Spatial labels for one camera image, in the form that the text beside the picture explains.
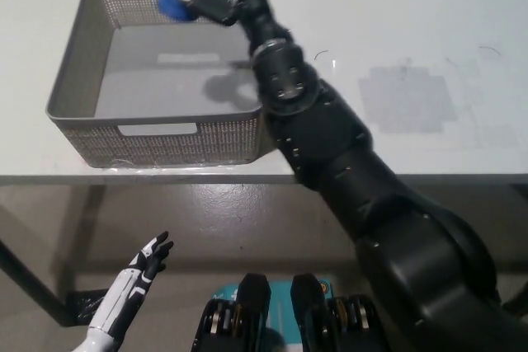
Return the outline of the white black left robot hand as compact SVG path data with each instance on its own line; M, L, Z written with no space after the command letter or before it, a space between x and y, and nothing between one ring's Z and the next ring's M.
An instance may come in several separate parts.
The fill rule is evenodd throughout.
M91 319L85 351L117 351L144 303L156 276L166 269L173 242L168 232L150 240L116 276Z

